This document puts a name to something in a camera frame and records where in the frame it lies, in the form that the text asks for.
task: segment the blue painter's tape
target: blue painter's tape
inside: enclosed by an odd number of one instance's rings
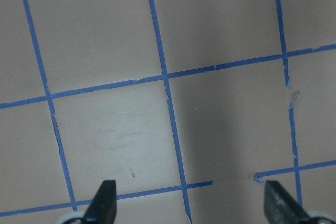
[[[99,91],[99,90],[126,87],[126,86],[142,84],[142,83],[147,83],[147,82],[152,82],[152,81],[160,81],[162,79],[163,79],[162,76],[151,76],[151,77],[146,77],[146,78],[143,78],[143,79],[140,79],[140,80],[120,81],[120,82],[104,84],[104,85],[99,85],[99,86],[93,86],[93,87],[88,87],[88,88],[59,92],[59,93],[52,94],[51,97],[53,99],[61,98],[61,97],[68,97],[68,96],[76,95],[76,94],[83,94],[83,93],[90,93],[90,92],[95,92],[95,91]]]
[[[280,43],[281,43],[281,52],[283,56],[283,71],[285,73],[285,84],[287,87],[290,86],[289,81],[289,64],[288,64],[288,56],[287,56],[287,46],[285,40],[285,31],[284,31],[284,23],[282,20],[282,7],[281,7],[281,0],[275,0],[277,6],[277,14],[278,14],[278,25],[279,25],[279,33],[280,33]]]
[[[258,58],[253,58],[253,59],[233,61],[233,62],[223,63],[219,65],[204,67],[204,68],[196,68],[196,69],[184,70],[184,71],[175,72],[175,73],[169,73],[168,77],[176,78],[176,77],[190,76],[193,74],[212,72],[212,71],[223,70],[227,68],[234,68],[234,67],[261,63],[261,62],[266,62],[266,61],[272,61],[272,60],[279,60],[279,59],[282,59],[282,55],[270,55],[270,56],[258,57]]]
[[[160,33],[160,28],[159,28],[159,20],[157,19],[157,13],[156,13],[154,0],[148,0],[148,1],[149,1],[150,9],[151,9],[151,15],[152,15],[152,20],[153,20],[155,36],[156,36],[156,44],[157,44],[157,47],[158,47],[159,58],[160,58],[160,63],[161,63],[163,81],[164,81],[164,85],[165,85],[165,88],[166,88],[166,94],[168,96],[167,103],[168,103],[171,127],[172,127],[172,131],[173,131],[173,138],[174,138],[174,145],[175,145],[175,150],[176,150],[178,171],[180,173],[181,185],[184,186],[184,185],[186,185],[186,180],[185,180],[185,175],[184,175],[184,168],[183,168],[183,162],[182,162],[180,142],[178,140],[179,136],[177,134],[177,127],[176,127],[175,113],[174,113],[174,109],[173,109],[173,102],[172,102],[169,78],[168,78],[168,75],[167,75],[167,66],[166,66],[166,61],[165,61],[165,58],[164,58],[163,44],[162,44],[161,33]],[[188,199],[188,192],[187,192],[186,189],[183,189],[182,193],[183,193],[183,199],[184,199],[185,212],[188,215],[189,219],[191,220],[192,218],[191,218],[191,211],[190,211],[190,205],[189,205],[189,199]]]
[[[280,174],[285,174],[285,173],[292,173],[292,172],[295,172],[295,168],[294,167],[283,168],[283,169],[278,169],[278,170],[270,170],[268,172],[260,172],[260,173],[257,173],[254,176],[253,180],[254,180],[254,182],[257,182],[257,183],[263,183],[264,181],[261,180],[261,178],[263,178],[263,177],[275,176],[275,175],[280,175]]]
[[[48,86],[47,86],[48,81],[47,81],[46,72],[44,70],[44,66],[43,66],[43,62],[42,62],[40,47],[38,45],[38,40],[37,40],[37,36],[36,36],[36,32],[35,32],[35,26],[34,26],[34,23],[33,23],[33,17],[31,16],[31,12],[30,12],[29,2],[28,2],[28,0],[22,0],[22,1],[23,1],[23,4],[24,4],[25,12],[26,12],[26,17],[27,17],[27,21],[28,21],[28,25],[29,25],[30,34],[31,34],[31,41],[33,42],[33,47],[34,47],[34,51],[35,51],[36,60],[37,60],[38,68],[39,68],[39,71],[40,71],[40,75],[41,75],[41,78],[42,78],[43,87],[44,87],[46,96],[48,97],[50,95],[50,92],[49,92]],[[51,108],[52,114],[55,114],[54,106],[52,104],[50,104],[49,101],[48,101],[48,103],[49,103],[49,106],[52,106],[52,108]]]
[[[280,175],[280,174],[285,174],[285,173],[293,173],[297,170],[311,170],[311,169],[317,169],[317,168],[334,166],[334,165],[336,165],[336,160],[322,162],[322,163],[316,163],[316,164],[310,164],[310,165],[304,165],[304,166],[298,166],[298,168],[291,167],[291,168],[284,168],[284,169],[278,169],[278,170],[270,170],[270,171],[267,171],[267,172],[257,173],[254,177],[254,181],[259,182],[259,183],[263,183],[263,181],[260,180],[260,178],[262,178],[262,177]]]
[[[46,100],[47,100],[47,98],[44,96],[44,97],[35,97],[35,98],[30,98],[30,99],[21,100],[21,101],[15,101],[15,102],[9,102],[9,103],[1,103],[0,104],[0,109],[17,107],[17,106],[22,106],[22,105],[26,105],[26,104],[42,102],[42,101],[46,101]]]
[[[328,167],[328,166],[334,166],[336,165],[336,160],[317,163],[317,164],[310,164],[299,167],[300,170],[310,170],[310,169],[316,169],[316,168],[322,168],[322,167]]]
[[[61,159],[61,164],[62,164],[66,184],[67,184],[67,187],[68,187],[68,193],[69,193],[69,197],[70,197],[71,206],[72,206],[73,210],[77,210],[74,191],[72,189],[72,185],[71,185],[71,181],[70,181],[69,170],[68,170],[68,166],[67,166],[67,163],[66,163],[61,138],[60,138],[60,135],[59,135],[58,125],[57,125],[56,119],[54,117],[55,108],[54,108],[53,100],[51,98],[51,95],[50,95],[50,92],[49,92],[49,89],[48,89],[48,85],[47,85],[48,84],[47,76],[46,76],[46,72],[45,72],[45,69],[44,69],[44,65],[43,65],[43,61],[42,61],[42,57],[41,57],[41,53],[40,53],[40,48],[39,48],[39,44],[38,44],[38,40],[37,40],[37,36],[36,36],[36,32],[35,32],[33,17],[31,16],[28,0],[22,0],[22,1],[23,1],[23,4],[24,4],[26,17],[27,17],[27,21],[28,21],[28,25],[29,25],[29,30],[30,30],[30,33],[31,33],[31,41],[33,43],[33,47],[34,47],[34,51],[35,51],[35,55],[36,55],[36,60],[37,60],[38,68],[39,68],[39,71],[40,71],[40,76],[41,76],[41,79],[42,79],[44,91],[45,91],[45,94],[46,94],[46,98],[47,98],[47,102],[48,102],[48,106],[49,106],[49,110],[50,110],[51,121],[52,121],[52,124],[54,126],[55,137],[56,137],[58,148],[59,148],[59,156],[60,156],[60,159]]]
[[[295,121],[294,121],[294,106],[297,101],[297,98],[300,94],[298,91],[288,109],[289,112],[289,124],[290,124],[290,135],[292,138],[292,151],[294,155],[294,168],[295,168],[295,181],[296,181],[296,193],[297,193],[297,201],[298,204],[302,206],[302,193],[301,193],[301,181],[300,181],[300,170],[299,170],[299,154],[296,143],[296,130],[295,130]]]
[[[117,196],[117,200],[136,198],[136,197],[142,197],[142,196],[148,196],[148,195],[154,195],[154,194],[163,194],[163,193],[169,193],[172,191],[193,189],[193,188],[206,187],[206,186],[212,186],[212,185],[213,185],[213,181],[206,181],[206,182],[194,183],[194,184],[189,184],[189,185],[184,185],[184,186],[166,187],[166,188],[160,188],[160,189],[149,190],[149,191],[141,191],[138,193],[119,195]],[[76,205],[85,206],[85,205],[91,204],[91,202],[92,200],[83,200],[83,201],[76,202]],[[36,208],[29,208],[29,209],[22,209],[22,210],[8,211],[8,212],[0,212],[0,217],[27,214],[29,212],[39,212],[39,211],[53,210],[53,209],[59,209],[59,208],[67,208],[71,206],[72,206],[71,203],[65,203],[65,204],[36,207]]]
[[[59,149],[59,157],[61,159],[63,173],[64,173],[65,181],[67,183],[67,188],[68,188],[68,193],[69,193],[69,197],[70,197],[71,206],[72,206],[73,210],[77,210],[77,205],[76,205],[76,201],[75,201],[74,191],[73,191],[72,185],[71,185],[68,165],[67,165],[67,161],[66,161],[66,158],[65,158],[65,153],[64,153],[61,137],[60,137],[60,134],[59,134],[57,121],[56,121],[56,118],[55,118],[54,115],[51,116],[51,120],[52,120],[52,122],[53,122],[52,124],[54,126],[56,141],[57,141],[58,149]]]
[[[34,207],[34,208],[28,208],[28,209],[22,209],[22,210],[14,210],[14,211],[8,211],[8,212],[0,212],[0,217],[28,214],[30,212],[41,212],[41,211],[54,210],[54,209],[67,208],[67,207],[71,207],[71,204],[65,203],[65,204],[57,204],[57,205],[44,206],[44,207]]]
[[[320,46],[320,47],[317,47],[317,48],[306,48],[306,49],[301,49],[301,50],[288,52],[288,57],[312,54],[314,52],[323,52],[323,51],[329,51],[329,50],[335,50],[335,49],[336,49],[336,44]]]
[[[197,188],[197,187],[205,187],[205,186],[212,186],[214,184],[214,181],[206,181],[206,182],[200,182],[200,183],[194,183],[194,184],[189,184],[189,185],[185,185],[183,186],[183,188],[185,189],[193,189],[193,188]]]

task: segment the floor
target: floor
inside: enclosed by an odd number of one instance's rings
[[[336,0],[0,5],[0,223],[105,179],[117,224],[267,223],[267,179],[335,217]]]

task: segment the scuff mark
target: scuff mark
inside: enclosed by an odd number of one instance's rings
[[[134,178],[134,173],[133,173],[131,167],[129,167],[129,169],[130,169],[130,171],[131,171],[132,177]]]

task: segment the grid square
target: grid square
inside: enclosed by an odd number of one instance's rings
[[[0,110],[0,211],[69,202],[46,102]]]
[[[336,43],[336,0],[281,0],[288,50]]]
[[[0,217],[0,224],[28,224],[28,223],[49,223],[55,224],[56,221],[71,212],[71,208],[63,208],[57,210],[50,210],[50,211],[42,211],[42,212],[32,212],[29,214],[22,214],[22,215],[13,215],[13,216],[6,216]]]
[[[304,170],[300,175],[303,207],[306,210],[324,212],[335,218],[336,167]]]
[[[116,179],[118,195],[180,185],[162,81],[54,103],[76,200],[105,179]]]
[[[51,92],[161,74],[148,0],[29,3]]]
[[[280,54],[275,0],[155,0],[169,72]]]
[[[281,60],[171,80],[187,183],[293,166]]]
[[[295,198],[293,173],[266,177],[277,180]],[[264,184],[247,177],[214,181],[213,186],[188,190],[193,224],[259,223],[268,224],[263,211]]]
[[[289,58],[300,165],[335,160],[336,52]]]
[[[22,0],[0,5],[0,103],[44,95]]]
[[[115,220],[114,224],[189,224],[181,191],[118,200]]]

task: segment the blue tape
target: blue tape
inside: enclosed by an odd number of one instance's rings
[[[285,40],[285,32],[284,32],[284,23],[282,21],[282,8],[281,8],[281,0],[275,0],[277,6],[277,14],[278,14],[278,25],[279,25],[279,32],[280,32],[280,43],[281,43],[281,52],[282,52],[282,63],[283,63],[283,71],[285,74],[285,84],[287,87],[290,86],[289,81],[289,64],[288,64],[288,56],[287,56],[287,46]]]
[[[173,131],[173,138],[174,138],[174,145],[175,145],[175,150],[176,150],[177,164],[178,164],[178,170],[180,172],[181,185],[183,186],[183,185],[186,185],[186,180],[185,180],[185,174],[184,174],[184,168],[183,168],[183,162],[182,162],[181,147],[180,147],[180,142],[178,140],[179,136],[177,134],[175,113],[174,113],[171,90],[170,90],[170,85],[169,85],[169,77],[167,75],[167,66],[166,66],[166,62],[165,62],[165,58],[164,58],[163,44],[162,44],[161,33],[160,33],[160,28],[159,28],[159,20],[157,19],[157,13],[156,13],[154,0],[148,0],[148,1],[149,1],[149,6],[150,6],[150,9],[151,9],[151,15],[152,15],[152,19],[153,19],[154,31],[155,31],[155,35],[156,35],[156,44],[157,44],[158,52],[159,52],[163,81],[164,81],[164,85],[165,85],[165,88],[166,88],[166,94],[168,96],[167,103],[168,103],[171,127],[172,127],[172,131]],[[189,219],[192,219],[191,218],[190,205],[189,205],[188,192],[187,192],[186,189],[183,189],[182,193],[183,193],[183,199],[184,199],[185,212],[188,215]]]
[[[56,98],[68,97],[68,96],[76,95],[76,94],[95,92],[99,90],[114,89],[114,88],[126,87],[126,86],[142,84],[142,83],[147,83],[147,82],[152,82],[152,81],[160,81],[162,79],[163,79],[162,76],[151,76],[151,77],[146,77],[140,80],[120,81],[120,82],[115,82],[115,83],[110,83],[110,84],[93,86],[89,88],[82,88],[82,89],[59,92],[59,93],[52,94],[51,97],[53,99],[56,99]]]
[[[306,48],[306,49],[288,52],[288,57],[312,54],[314,52],[323,52],[323,51],[329,51],[329,50],[335,50],[335,49],[336,49],[336,44],[324,45],[324,46],[320,46],[317,48]]]
[[[176,78],[176,77],[190,76],[193,74],[212,72],[212,71],[223,70],[227,68],[234,68],[234,67],[261,63],[261,62],[266,62],[266,61],[272,61],[272,60],[279,60],[279,59],[282,59],[282,55],[263,56],[263,57],[253,58],[253,59],[246,59],[246,60],[233,61],[233,62],[228,62],[224,64],[219,64],[219,65],[213,65],[213,66],[204,67],[204,68],[196,68],[196,69],[184,70],[184,71],[175,72],[175,73],[169,73],[168,77]]]
[[[54,210],[54,209],[67,208],[67,207],[71,207],[71,204],[65,203],[65,204],[57,204],[57,205],[44,206],[44,207],[34,207],[34,208],[28,208],[28,209],[22,209],[22,210],[14,210],[14,211],[8,211],[8,212],[0,212],[0,217],[28,214],[31,212],[41,212],[41,211]]]
[[[54,126],[55,137],[56,137],[57,144],[58,144],[58,147],[59,147],[59,155],[60,155],[61,164],[62,164],[62,168],[63,168],[63,173],[64,173],[64,176],[65,176],[65,180],[66,180],[66,184],[67,184],[67,188],[68,188],[68,192],[69,192],[71,206],[74,210],[77,210],[74,191],[72,189],[72,185],[71,185],[71,181],[70,181],[70,176],[69,176],[69,171],[68,171],[68,167],[67,167],[67,163],[66,163],[66,159],[65,159],[65,155],[64,155],[64,150],[63,150],[61,138],[60,138],[60,135],[59,135],[57,122],[56,122],[56,119],[54,117],[55,108],[54,108],[53,100],[51,98],[51,95],[50,95],[50,92],[49,92],[49,89],[48,89],[48,85],[47,85],[47,83],[48,83],[47,76],[46,76],[46,72],[45,72],[45,69],[44,69],[44,65],[43,65],[43,61],[42,61],[42,57],[41,57],[41,53],[40,53],[40,48],[39,48],[39,45],[38,45],[38,40],[37,40],[37,36],[36,36],[36,32],[35,32],[34,22],[33,22],[32,16],[31,16],[31,12],[30,12],[29,2],[28,2],[28,0],[22,0],[22,1],[23,1],[23,4],[24,4],[26,17],[27,17],[27,21],[28,21],[28,25],[29,25],[29,30],[30,30],[30,33],[31,33],[31,40],[32,40],[32,43],[33,43],[33,46],[34,46],[36,60],[37,60],[38,68],[39,68],[39,71],[40,71],[43,87],[44,87],[44,90],[45,90],[45,94],[46,94],[46,98],[47,98],[47,102],[48,102],[48,106],[49,106],[49,110],[50,110],[51,120],[53,122],[52,124]]]
[[[305,165],[305,166],[301,166],[299,169],[300,170],[310,170],[310,169],[328,167],[328,166],[333,166],[333,165],[336,165],[336,160],[316,163],[316,164],[311,164],[311,165]]]
[[[63,148],[61,137],[60,137],[60,134],[59,134],[57,121],[56,121],[56,118],[55,118],[54,115],[51,116],[51,120],[52,120],[52,122],[53,122],[52,124],[54,126],[54,132],[55,132],[56,141],[57,141],[58,149],[59,149],[59,157],[61,159],[61,164],[62,164],[65,181],[66,181],[67,188],[68,188],[68,193],[69,193],[69,197],[70,197],[71,206],[72,206],[73,210],[77,210],[75,195],[74,195],[74,191],[72,189],[72,184],[71,184],[71,180],[70,180],[69,169],[68,169],[67,161],[66,161],[65,154],[64,154],[64,148]]]
[[[47,100],[47,98],[44,96],[44,97],[35,97],[35,98],[30,98],[30,99],[26,99],[26,100],[15,101],[15,102],[9,102],[9,103],[1,103],[0,104],[0,109],[17,107],[17,106],[22,106],[22,105],[26,105],[26,104],[36,103],[36,102],[43,102],[43,101],[46,101],[46,100]]]
[[[260,180],[263,177],[280,175],[280,174],[285,174],[285,173],[293,173],[297,170],[299,170],[299,171],[301,171],[301,170],[311,170],[311,169],[317,169],[317,168],[334,166],[334,165],[336,165],[336,160],[326,161],[326,162],[316,163],[316,164],[310,164],[310,165],[304,165],[304,166],[298,166],[298,168],[290,167],[290,168],[284,168],[284,169],[278,169],[278,170],[270,170],[270,171],[267,171],[267,172],[257,173],[254,177],[254,181],[258,182],[258,183],[263,183],[264,181]]]
[[[254,182],[263,183],[264,181],[261,180],[261,178],[263,177],[280,175],[280,174],[285,174],[285,173],[292,173],[294,171],[295,171],[295,168],[291,167],[291,168],[283,168],[283,169],[278,169],[278,170],[270,170],[268,172],[257,173],[254,176]]]
[[[296,143],[296,130],[295,130],[295,121],[294,121],[294,106],[296,100],[300,94],[298,91],[288,109],[289,112],[289,124],[290,124],[290,135],[292,138],[292,151],[294,155],[294,168],[295,168],[295,181],[296,181],[296,193],[297,193],[297,201],[302,206],[302,193],[301,193],[301,181],[300,181],[300,170],[299,170],[299,154]]]
[[[142,191],[139,193],[124,194],[124,195],[117,196],[117,200],[136,198],[136,197],[142,197],[142,196],[148,196],[148,195],[154,195],[154,194],[163,194],[163,193],[169,193],[171,191],[179,191],[183,189],[193,189],[193,188],[206,187],[206,186],[212,186],[212,185],[213,185],[213,181],[206,181],[206,182],[201,182],[201,183],[189,184],[185,186],[173,186],[173,187],[161,188],[161,189],[156,189],[156,190]],[[85,205],[91,204],[91,202],[92,200],[82,200],[82,201],[76,202],[76,205],[85,206]],[[35,208],[28,208],[28,209],[8,211],[8,212],[0,212],[0,217],[28,214],[30,212],[40,212],[40,211],[54,210],[54,209],[67,208],[67,207],[71,207],[71,203],[50,205],[50,206],[44,206],[44,207],[35,207]]]

